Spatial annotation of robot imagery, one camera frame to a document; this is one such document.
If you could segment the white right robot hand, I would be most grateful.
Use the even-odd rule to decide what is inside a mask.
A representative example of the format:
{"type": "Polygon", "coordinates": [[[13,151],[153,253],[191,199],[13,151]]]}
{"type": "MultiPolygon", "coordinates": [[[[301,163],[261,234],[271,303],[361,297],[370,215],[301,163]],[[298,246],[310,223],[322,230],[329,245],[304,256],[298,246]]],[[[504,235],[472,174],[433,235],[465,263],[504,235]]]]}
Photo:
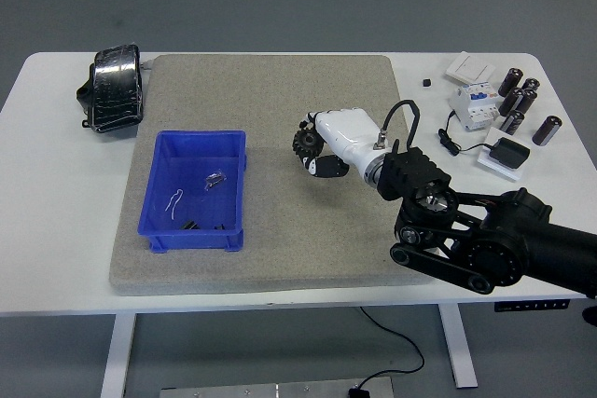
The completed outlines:
{"type": "Polygon", "coordinates": [[[354,167],[375,186],[389,149],[385,132],[361,108],[309,113],[293,137],[293,151],[313,177],[342,177],[354,167]]]}

